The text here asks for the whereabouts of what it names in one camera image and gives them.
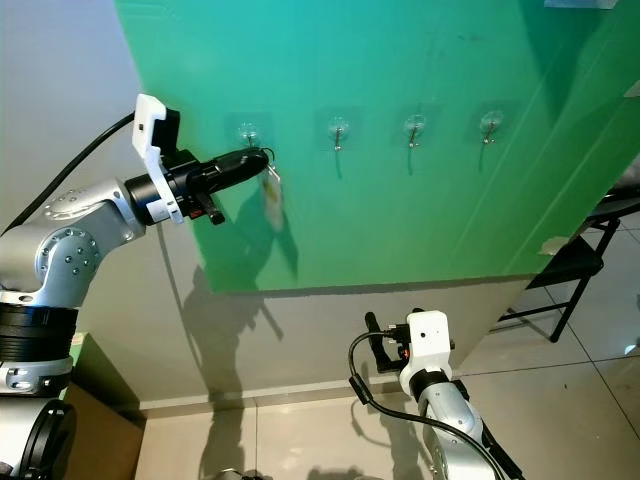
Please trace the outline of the key with white tag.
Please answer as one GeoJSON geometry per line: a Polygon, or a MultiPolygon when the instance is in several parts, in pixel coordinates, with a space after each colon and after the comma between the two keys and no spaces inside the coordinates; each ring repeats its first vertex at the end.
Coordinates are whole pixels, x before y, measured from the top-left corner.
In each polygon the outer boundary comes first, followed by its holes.
{"type": "Polygon", "coordinates": [[[275,168],[274,151],[269,147],[262,147],[262,150],[268,154],[268,165],[260,177],[264,214],[271,228],[279,232],[285,223],[282,177],[275,168]]]}

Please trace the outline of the black folding chair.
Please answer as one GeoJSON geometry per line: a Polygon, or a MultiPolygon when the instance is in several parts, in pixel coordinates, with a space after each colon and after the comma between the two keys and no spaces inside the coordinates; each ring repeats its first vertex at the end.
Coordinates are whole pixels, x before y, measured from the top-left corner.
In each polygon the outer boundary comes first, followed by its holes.
{"type": "Polygon", "coordinates": [[[527,291],[530,291],[530,289],[576,280],[577,285],[570,296],[570,300],[524,311],[513,311],[509,308],[508,314],[500,316],[498,323],[517,319],[517,317],[561,310],[561,316],[559,316],[556,328],[549,335],[550,343],[558,342],[563,330],[570,323],[572,312],[579,305],[582,293],[588,288],[590,279],[604,268],[605,250],[611,243],[614,233],[620,229],[622,225],[621,218],[632,214],[632,212],[640,212],[640,187],[618,188],[608,192],[603,200],[590,211],[584,224],[582,224],[582,230],[602,230],[603,234],[598,244],[595,247],[591,247],[588,241],[581,237],[580,233],[575,234],[571,241],[566,246],[563,246],[554,255],[553,259],[548,262],[547,268],[535,275],[535,278],[526,287],[527,291]]]}

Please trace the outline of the clear adhesive wall hook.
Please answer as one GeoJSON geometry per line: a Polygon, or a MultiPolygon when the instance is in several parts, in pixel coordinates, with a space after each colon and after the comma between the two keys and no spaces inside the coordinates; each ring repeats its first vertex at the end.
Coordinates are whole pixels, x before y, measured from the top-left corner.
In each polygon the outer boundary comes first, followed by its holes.
{"type": "Polygon", "coordinates": [[[488,147],[500,141],[504,122],[506,110],[503,108],[489,108],[480,115],[477,123],[481,132],[481,146],[488,147]]]}
{"type": "Polygon", "coordinates": [[[243,115],[237,122],[236,132],[239,140],[246,148],[261,148],[265,146],[262,138],[262,127],[265,122],[260,115],[243,115]]]}
{"type": "Polygon", "coordinates": [[[426,118],[424,114],[413,113],[404,119],[404,133],[407,134],[406,147],[413,150],[413,148],[421,145],[420,141],[424,136],[426,125],[426,118]]]}
{"type": "Polygon", "coordinates": [[[347,116],[332,116],[326,128],[328,128],[329,136],[332,137],[332,148],[335,154],[346,150],[348,138],[352,134],[352,125],[347,116]]]}

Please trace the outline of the green wall board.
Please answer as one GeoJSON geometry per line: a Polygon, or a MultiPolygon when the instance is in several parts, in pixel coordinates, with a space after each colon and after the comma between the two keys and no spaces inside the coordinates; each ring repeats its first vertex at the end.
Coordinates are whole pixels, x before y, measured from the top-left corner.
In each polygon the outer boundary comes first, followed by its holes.
{"type": "Polygon", "coordinates": [[[142,91],[201,159],[260,115],[260,180],[191,229],[211,291],[538,273],[640,155],[640,0],[114,0],[142,91]],[[480,115],[506,110],[481,146],[480,115]],[[419,147],[404,119],[425,115],[419,147]],[[347,116],[346,150],[328,123],[347,116]]]}

